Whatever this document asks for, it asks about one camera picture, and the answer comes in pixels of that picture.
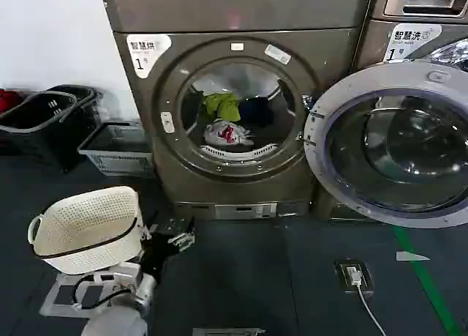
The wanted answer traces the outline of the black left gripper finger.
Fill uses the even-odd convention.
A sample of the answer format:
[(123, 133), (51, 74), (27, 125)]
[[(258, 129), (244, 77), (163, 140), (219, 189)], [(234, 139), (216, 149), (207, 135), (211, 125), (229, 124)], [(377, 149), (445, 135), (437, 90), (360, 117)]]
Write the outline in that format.
[(195, 217), (167, 216), (159, 221), (159, 232), (169, 236), (177, 236), (183, 233), (191, 233), (195, 224)]
[(195, 235), (192, 232), (183, 232), (168, 239), (168, 244), (170, 246), (169, 256), (182, 253), (190, 248), (194, 243)]

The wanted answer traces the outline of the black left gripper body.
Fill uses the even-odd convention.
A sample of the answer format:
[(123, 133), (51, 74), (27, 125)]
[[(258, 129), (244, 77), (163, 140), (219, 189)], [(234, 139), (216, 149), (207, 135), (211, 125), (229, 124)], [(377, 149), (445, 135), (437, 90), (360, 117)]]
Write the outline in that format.
[(157, 282), (161, 281), (165, 261), (177, 254), (177, 247), (170, 242), (173, 238), (173, 235), (155, 232), (149, 240), (143, 242), (141, 268), (144, 273), (152, 275)]

